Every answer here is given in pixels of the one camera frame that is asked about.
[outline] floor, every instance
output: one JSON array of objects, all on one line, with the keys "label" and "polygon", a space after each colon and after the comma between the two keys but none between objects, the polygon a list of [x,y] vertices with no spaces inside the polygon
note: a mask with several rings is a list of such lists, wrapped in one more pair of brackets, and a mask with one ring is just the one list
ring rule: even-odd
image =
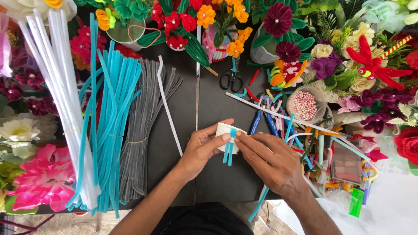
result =
[{"label": "floor", "polygon": [[[120,217],[128,214],[128,210],[120,211]],[[267,220],[267,203],[264,204],[262,218]],[[15,222],[23,225],[35,227],[50,215],[20,215],[15,216]],[[273,215],[273,206],[269,205],[269,222],[272,229],[267,230],[264,223],[259,220],[254,227],[254,235],[296,235],[282,220]],[[54,218],[48,221],[37,232],[31,235],[107,235],[118,223],[115,220],[114,212],[98,214],[93,218],[90,215],[75,216],[73,214],[56,214]],[[23,229],[17,229],[16,232],[25,232]]]}]

